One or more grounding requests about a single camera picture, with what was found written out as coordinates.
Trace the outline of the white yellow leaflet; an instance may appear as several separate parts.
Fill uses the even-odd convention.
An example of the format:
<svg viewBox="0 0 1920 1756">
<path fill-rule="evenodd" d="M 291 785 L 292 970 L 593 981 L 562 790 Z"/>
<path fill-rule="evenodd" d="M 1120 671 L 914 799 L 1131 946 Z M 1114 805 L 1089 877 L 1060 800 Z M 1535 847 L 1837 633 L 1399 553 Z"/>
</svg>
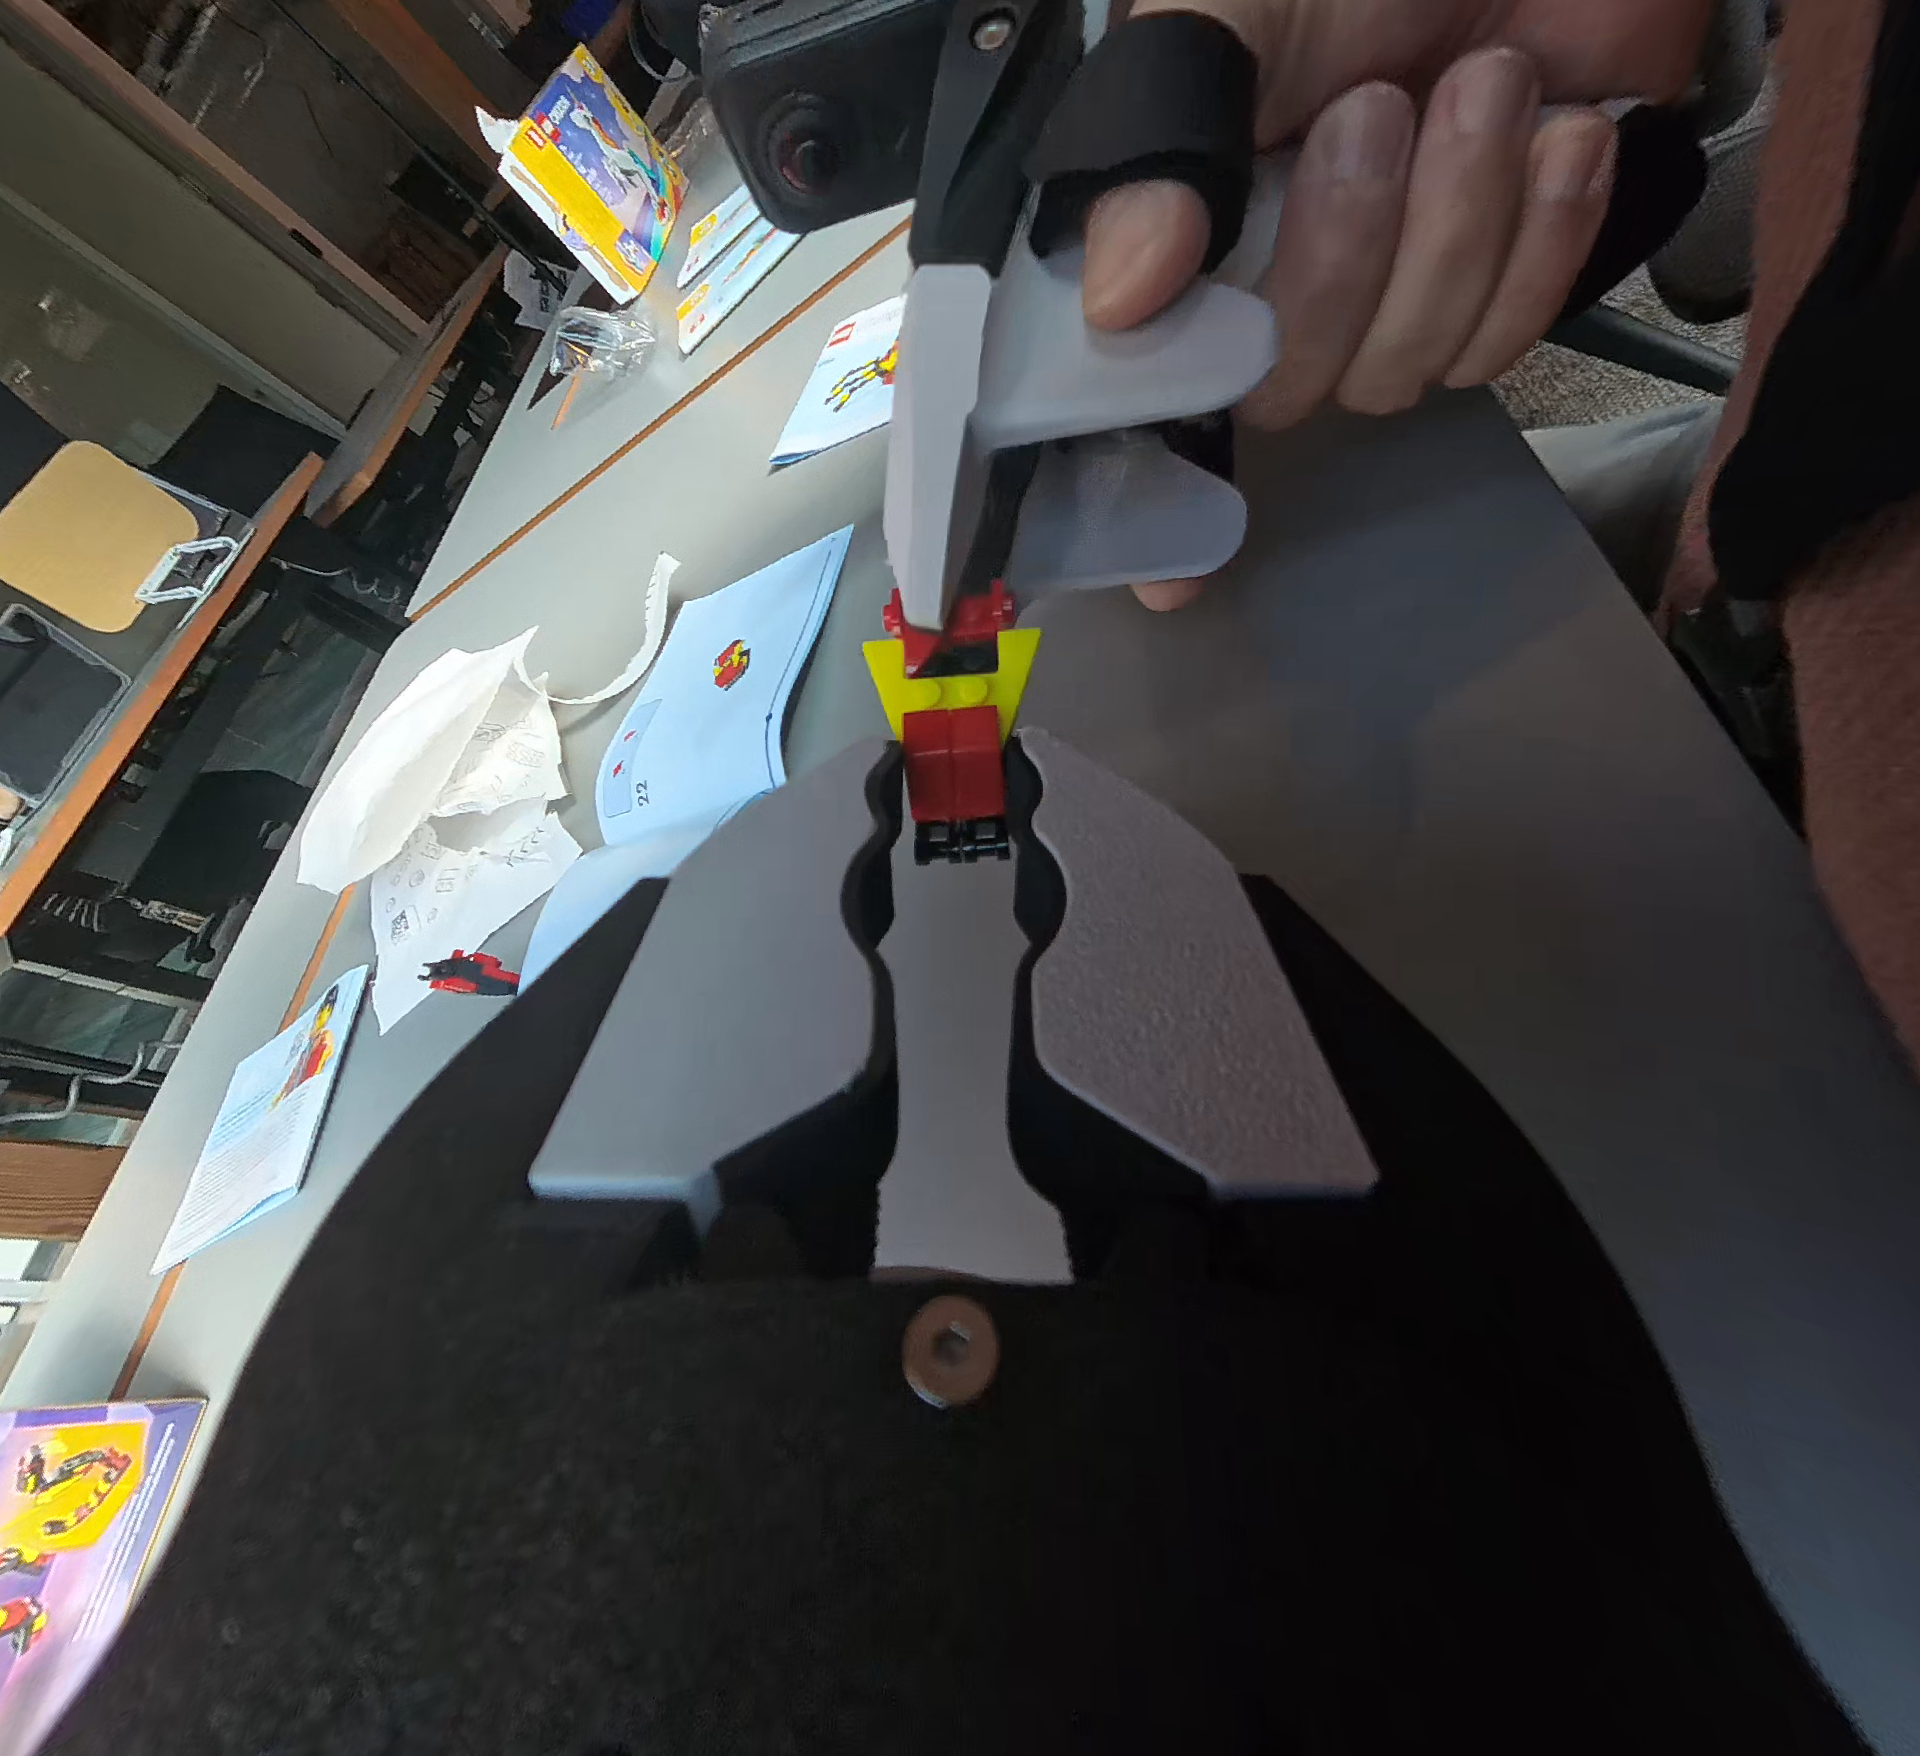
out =
<svg viewBox="0 0 1920 1756">
<path fill-rule="evenodd" d="M 702 215 L 691 233 L 677 279 L 677 346 L 683 357 L 702 349 L 753 291 L 801 243 L 801 233 L 776 228 L 746 185 Z"/>
</svg>

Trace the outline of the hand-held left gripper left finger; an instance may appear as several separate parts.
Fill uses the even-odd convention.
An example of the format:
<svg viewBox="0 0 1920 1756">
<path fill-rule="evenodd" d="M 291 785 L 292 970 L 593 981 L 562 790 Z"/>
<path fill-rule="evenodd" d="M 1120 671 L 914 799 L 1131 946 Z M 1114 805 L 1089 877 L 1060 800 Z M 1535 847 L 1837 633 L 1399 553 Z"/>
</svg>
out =
<svg viewBox="0 0 1920 1756">
<path fill-rule="evenodd" d="M 530 1167 L 546 1199 L 716 1206 L 722 1171 L 895 1059 L 900 745 L 751 800 L 659 901 Z"/>
</svg>

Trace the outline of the clear plastic bag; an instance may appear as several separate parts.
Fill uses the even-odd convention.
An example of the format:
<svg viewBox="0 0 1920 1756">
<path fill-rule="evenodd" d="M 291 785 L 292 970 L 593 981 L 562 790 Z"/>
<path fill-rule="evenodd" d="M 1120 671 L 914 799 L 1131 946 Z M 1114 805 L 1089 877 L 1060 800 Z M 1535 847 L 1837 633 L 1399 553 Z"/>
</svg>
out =
<svg viewBox="0 0 1920 1756">
<path fill-rule="evenodd" d="M 629 309 L 565 306 L 551 332 L 548 370 L 568 382 L 638 374 L 658 351 L 649 314 Z"/>
</svg>

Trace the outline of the closed blue instruction booklet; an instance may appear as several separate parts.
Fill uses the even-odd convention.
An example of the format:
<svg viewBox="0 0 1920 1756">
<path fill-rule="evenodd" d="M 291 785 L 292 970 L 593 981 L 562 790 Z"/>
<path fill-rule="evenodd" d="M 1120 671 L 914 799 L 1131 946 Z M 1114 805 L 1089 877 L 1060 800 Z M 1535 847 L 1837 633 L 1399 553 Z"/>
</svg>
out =
<svg viewBox="0 0 1920 1756">
<path fill-rule="evenodd" d="M 839 320 L 780 429 L 770 468 L 844 448 L 889 425 L 906 294 Z"/>
</svg>

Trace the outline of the torn printed paper bag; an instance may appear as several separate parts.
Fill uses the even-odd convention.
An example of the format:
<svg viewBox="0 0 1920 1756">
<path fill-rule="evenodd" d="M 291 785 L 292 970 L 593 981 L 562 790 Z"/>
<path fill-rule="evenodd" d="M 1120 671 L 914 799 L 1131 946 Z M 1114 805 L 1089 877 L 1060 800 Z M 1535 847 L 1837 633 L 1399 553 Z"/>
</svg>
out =
<svg viewBox="0 0 1920 1756">
<path fill-rule="evenodd" d="M 389 1032 L 430 993 L 427 971 L 542 901 L 584 847 L 541 805 L 427 816 L 371 873 L 371 1012 Z"/>
</svg>

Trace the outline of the red yellow toy brick assembly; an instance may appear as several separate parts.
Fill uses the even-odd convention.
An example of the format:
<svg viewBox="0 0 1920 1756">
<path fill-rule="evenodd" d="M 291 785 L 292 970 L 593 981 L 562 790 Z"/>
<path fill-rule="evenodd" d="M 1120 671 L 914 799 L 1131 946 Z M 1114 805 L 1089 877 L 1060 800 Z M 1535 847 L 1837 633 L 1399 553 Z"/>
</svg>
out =
<svg viewBox="0 0 1920 1756">
<path fill-rule="evenodd" d="M 900 745 L 919 865 L 1010 858 L 1007 752 L 1039 644 L 1002 579 L 962 593 L 938 630 L 888 599 L 861 656 Z"/>
</svg>

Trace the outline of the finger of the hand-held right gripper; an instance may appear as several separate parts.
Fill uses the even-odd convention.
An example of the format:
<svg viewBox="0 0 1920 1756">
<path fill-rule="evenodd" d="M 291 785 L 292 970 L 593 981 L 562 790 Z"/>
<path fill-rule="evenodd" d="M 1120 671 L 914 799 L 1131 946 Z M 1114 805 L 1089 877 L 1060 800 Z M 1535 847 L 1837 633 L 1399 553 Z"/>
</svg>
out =
<svg viewBox="0 0 1920 1756">
<path fill-rule="evenodd" d="M 975 261 L 928 261 L 906 289 L 883 489 L 905 621 L 948 625 L 986 512 L 992 458 L 1034 440 L 1034 301 Z"/>
</svg>

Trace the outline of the tan wooden chair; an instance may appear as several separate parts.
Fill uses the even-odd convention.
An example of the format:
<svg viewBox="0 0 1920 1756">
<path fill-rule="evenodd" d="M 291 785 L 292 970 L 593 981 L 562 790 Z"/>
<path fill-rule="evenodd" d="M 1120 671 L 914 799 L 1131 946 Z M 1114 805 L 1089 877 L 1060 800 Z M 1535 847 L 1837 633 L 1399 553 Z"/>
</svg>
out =
<svg viewBox="0 0 1920 1756">
<path fill-rule="evenodd" d="M 197 510 L 107 448 L 70 441 L 2 510 L 2 582 L 54 616 L 120 635 L 169 553 L 203 534 Z"/>
</svg>

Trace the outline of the open blue instruction booklet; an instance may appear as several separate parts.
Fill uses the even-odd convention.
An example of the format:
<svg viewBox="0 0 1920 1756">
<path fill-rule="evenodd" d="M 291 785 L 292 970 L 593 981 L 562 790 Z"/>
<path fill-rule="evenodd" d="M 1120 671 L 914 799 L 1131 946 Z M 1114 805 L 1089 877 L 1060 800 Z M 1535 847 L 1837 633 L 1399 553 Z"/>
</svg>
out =
<svg viewBox="0 0 1920 1756">
<path fill-rule="evenodd" d="M 851 546 L 842 526 L 684 602 L 593 783 L 601 844 L 541 908 L 522 986 L 558 965 L 644 878 L 669 878 L 786 783 L 782 726 Z"/>
</svg>

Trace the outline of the person's torso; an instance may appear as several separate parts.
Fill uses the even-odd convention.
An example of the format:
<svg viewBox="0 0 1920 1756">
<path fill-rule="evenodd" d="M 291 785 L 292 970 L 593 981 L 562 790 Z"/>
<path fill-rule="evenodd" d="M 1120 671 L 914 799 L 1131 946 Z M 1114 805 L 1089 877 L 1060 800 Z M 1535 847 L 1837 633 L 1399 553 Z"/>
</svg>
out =
<svg viewBox="0 0 1920 1756">
<path fill-rule="evenodd" d="M 1747 352 L 1669 572 L 1786 646 L 1827 910 L 1918 1045 L 1918 0 L 1786 0 Z"/>
</svg>

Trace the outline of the person's leg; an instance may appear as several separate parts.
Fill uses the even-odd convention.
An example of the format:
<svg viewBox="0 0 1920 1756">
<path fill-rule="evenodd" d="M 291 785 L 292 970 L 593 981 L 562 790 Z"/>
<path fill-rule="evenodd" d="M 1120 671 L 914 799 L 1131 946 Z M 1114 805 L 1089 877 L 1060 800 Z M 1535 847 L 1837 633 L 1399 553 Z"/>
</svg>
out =
<svg viewBox="0 0 1920 1756">
<path fill-rule="evenodd" d="M 1725 400 L 1700 397 L 1633 418 L 1523 434 L 1647 616 L 1662 602 L 1723 410 Z"/>
</svg>

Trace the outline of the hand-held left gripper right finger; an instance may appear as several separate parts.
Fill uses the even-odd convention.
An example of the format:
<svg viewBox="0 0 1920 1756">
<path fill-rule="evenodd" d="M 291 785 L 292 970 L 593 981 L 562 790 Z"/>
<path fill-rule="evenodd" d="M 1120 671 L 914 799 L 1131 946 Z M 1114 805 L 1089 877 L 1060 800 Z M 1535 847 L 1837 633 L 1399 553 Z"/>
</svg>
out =
<svg viewBox="0 0 1920 1756">
<path fill-rule="evenodd" d="M 1030 981 L 1044 1078 L 1215 1197 L 1370 1194 L 1373 1156 L 1224 853 L 1065 737 L 1018 737 L 1065 888 Z"/>
</svg>

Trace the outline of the adjacent grey desk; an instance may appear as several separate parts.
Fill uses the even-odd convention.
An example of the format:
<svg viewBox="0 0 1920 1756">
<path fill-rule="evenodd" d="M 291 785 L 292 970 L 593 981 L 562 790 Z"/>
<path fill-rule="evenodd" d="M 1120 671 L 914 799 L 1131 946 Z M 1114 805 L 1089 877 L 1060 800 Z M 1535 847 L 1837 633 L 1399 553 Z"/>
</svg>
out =
<svg viewBox="0 0 1920 1756">
<path fill-rule="evenodd" d="M 681 281 L 693 235 L 738 185 L 737 165 L 716 136 L 691 151 L 684 169 L 681 217 L 635 301 L 655 335 L 653 351 L 635 370 L 589 374 L 571 388 L 550 374 L 551 344 L 541 340 L 419 575 L 408 590 L 388 584 L 371 599 L 373 609 L 394 618 L 424 616 L 522 528 L 563 512 L 604 478 L 641 473 L 669 429 L 688 418 L 757 423 L 757 440 L 772 448 L 830 330 L 901 289 L 909 205 L 803 235 L 695 351 L 683 352 L 681 305 L 704 282 L 732 275 L 734 256 L 751 248 L 748 235 L 737 235 L 702 277 Z"/>
</svg>

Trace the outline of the purple toy set box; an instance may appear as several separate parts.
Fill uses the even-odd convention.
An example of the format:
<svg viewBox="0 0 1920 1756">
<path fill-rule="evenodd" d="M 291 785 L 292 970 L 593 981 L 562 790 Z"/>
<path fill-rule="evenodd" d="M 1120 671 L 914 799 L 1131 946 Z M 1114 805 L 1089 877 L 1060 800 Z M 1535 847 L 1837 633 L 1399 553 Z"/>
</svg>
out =
<svg viewBox="0 0 1920 1756">
<path fill-rule="evenodd" d="M 132 1612 L 207 1404 L 2 1412 L 2 1750 L 36 1751 Z"/>
</svg>

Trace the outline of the torn white paper strip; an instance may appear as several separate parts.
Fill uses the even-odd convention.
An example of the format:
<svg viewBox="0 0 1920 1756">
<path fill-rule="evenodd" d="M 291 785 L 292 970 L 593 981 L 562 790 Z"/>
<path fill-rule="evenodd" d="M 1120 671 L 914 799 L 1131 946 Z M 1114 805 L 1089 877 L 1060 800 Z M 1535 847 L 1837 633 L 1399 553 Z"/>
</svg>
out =
<svg viewBox="0 0 1920 1756">
<path fill-rule="evenodd" d="M 659 553 L 659 559 L 652 570 L 652 577 L 647 579 L 647 586 L 644 593 L 641 640 L 638 644 L 638 652 L 628 659 L 622 671 L 604 688 L 595 688 L 580 695 L 562 695 L 562 693 L 556 693 L 551 688 L 548 688 L 550 703 L 563 709 L 593 707 L 614 697 L 619 697 L 632 688 L 638 688 L 647 677 L 647 673 L 652 671 L 652 668 L 655 666 L 659 658 L 659 650 L 669 633 L 669 625 L 673 616 L 671 599 L 673 599 L 674 579 L 681 568 L 683 568 L 681 560 L 673 553 Z"/>
</svg>

